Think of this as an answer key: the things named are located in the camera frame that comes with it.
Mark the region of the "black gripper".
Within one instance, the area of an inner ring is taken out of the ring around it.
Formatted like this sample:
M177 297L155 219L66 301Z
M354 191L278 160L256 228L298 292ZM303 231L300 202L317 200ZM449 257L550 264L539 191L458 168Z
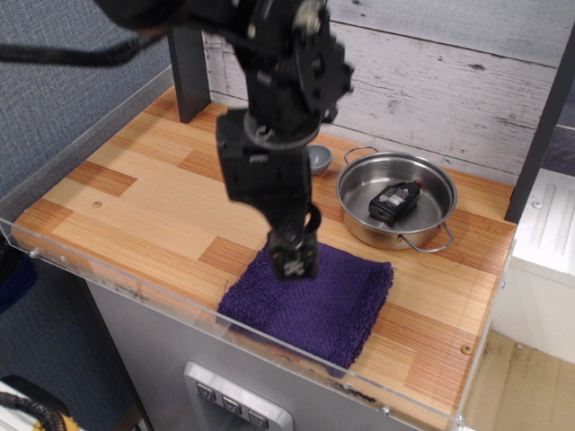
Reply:
M227 195L256 208L268 221L270 264L278 280L318 274L321 216L312 204L306 149L316 135L280 136L248 110L229 110L217 118L217 153Z

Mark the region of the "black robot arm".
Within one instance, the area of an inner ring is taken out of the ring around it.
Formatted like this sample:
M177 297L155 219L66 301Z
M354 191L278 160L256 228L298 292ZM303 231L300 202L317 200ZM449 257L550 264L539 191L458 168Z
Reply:
M120 27L190 26L233 48L248 93L245 109L217 119L217 152L228 197L270 225L267 250L281 280L318 273L308 144L351 90L353 69L332 36L324 1L102 1Z

